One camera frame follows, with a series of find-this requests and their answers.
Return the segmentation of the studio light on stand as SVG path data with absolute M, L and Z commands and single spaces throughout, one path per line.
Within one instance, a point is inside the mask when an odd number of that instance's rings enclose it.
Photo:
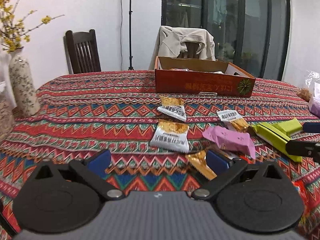
M 132 64 L 132 59 L 133 59 L 133 54 L 132 54 L 132 0 L 129 0 L 129 67 L 128 70 L 134 70 L 133 64 Z

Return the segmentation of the floral ceramic slim vase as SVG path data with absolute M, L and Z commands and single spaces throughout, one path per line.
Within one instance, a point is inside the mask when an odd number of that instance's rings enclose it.
M 18 110 L 24 117 L 35 115 L 40 110 L 40 103 L 28 60 L 23 55 L 23 48 L 10 53 L 9 77 Z

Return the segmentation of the dark glass sliding door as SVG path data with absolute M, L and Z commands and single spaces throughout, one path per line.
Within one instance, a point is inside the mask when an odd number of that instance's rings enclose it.
M 290 0 L 162 0 L 161 23 L 206 29 L 218 60 L 255 77 L 281 80 L 290 17 Z

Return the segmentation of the orange cardboard box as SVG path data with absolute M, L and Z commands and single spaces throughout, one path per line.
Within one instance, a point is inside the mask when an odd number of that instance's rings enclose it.
M 256 80 L 235 64 L 223 61 L 158 56 L 154 70 L 158 93 L 215 93 L 248 98 Z

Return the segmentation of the patterned red tablecloth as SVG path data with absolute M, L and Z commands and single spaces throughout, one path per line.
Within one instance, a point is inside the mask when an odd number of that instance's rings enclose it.
M 192 152 L 209 145 L 202 133 L 218 125 L 220 110 L 236 110 L 252 125 L 298 119 L 319 122 L 297 87 L 256 79 L 249 98 L 184 94 L 188 142 Z M 161 101 L 155 73 L 99 72 L 64 75 L 37 90 L 41 109 L 24 118 L 15 112 L 15 127 L 1 142 L 1 201 L 3 216 L 19 231 L 12 201 L 37 163 L 49 158 L 67 163 L 109 149 L 112 161 L 102 177 L 124 192 L 186 191 L 205 182 L 183 154 L 150 146 Z

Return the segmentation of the dark wooden chair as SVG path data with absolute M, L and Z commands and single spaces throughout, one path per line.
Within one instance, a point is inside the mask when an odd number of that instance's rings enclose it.
M 66 31 L 67 53 L 74 74 L 100 72 L 100 60 L 95 30 Z

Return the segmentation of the purple tissue pack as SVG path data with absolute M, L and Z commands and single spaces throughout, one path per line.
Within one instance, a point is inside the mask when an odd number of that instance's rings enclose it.
M 310 71 L 308 72 L 306 79 L 305 79 L 305 85 L 309 89 L 309 92 L 311 94 L 311 98 L 308 102 L 308 108 L 309 111 L 316 115 L 317 117 L 320 117 L 320 83 L 319 83 L 319 73 Z

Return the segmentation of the small crisp packet dark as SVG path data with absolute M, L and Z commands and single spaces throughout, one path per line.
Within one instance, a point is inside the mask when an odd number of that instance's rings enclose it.
M 160 100 L 159 112 L 183 122 L 187 120 L 183 99 L 160 96 Z

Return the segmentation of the gold crisp packet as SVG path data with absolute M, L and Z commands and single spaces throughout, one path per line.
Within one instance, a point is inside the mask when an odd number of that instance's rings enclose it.
M 159 120 L 150 145 L 175 152 L 188 153 L 188 131 L 189 126 L 187 124 Z

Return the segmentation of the green snack bar pack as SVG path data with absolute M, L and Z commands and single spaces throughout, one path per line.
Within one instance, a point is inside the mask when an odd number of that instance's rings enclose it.
M 285 154 L 292 161 L 296 163 L 302 162 L 301 156 L 290 155 L 286 151 L 286 144 L 291 140 L 286 134 L 275 128 L 269 123 L 261 122 L 257 125 L 251 126 L 258 137 L 268 142 L 271 146 L 276 148 L 279 152 Z

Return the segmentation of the yellow flower branches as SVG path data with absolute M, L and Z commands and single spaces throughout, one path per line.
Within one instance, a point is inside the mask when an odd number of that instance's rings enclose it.
M 12 0 L 1 0 L 1 50 L 10 54 L 23 48 L 23 42 L 30 42 L 30 33 L 39 29 L 43 25 L 48 25 L 55 19 L 64 16 L 57 15 L 55 17 L 46 15 L 41 22 L 33 28 L 25 27 L 25 20 L 37 10 L 30 10 L 24 17 L 16 19 L 16 9 L 20 0 L 12 3 Z

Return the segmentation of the orange colourful chip bag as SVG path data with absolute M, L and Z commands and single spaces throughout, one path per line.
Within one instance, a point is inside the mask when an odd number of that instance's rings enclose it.
M 309 198 L 307 194 L 307 190 L 302 181 L 293 181 L 292 182 L 296 190 L 298 191 L 304 205 L 303 215 L 298 223 L 298 232 L 300 235 L 306 236 L 308 229 L 308 217 L 310 215 L 310 207 L 309 207 Z

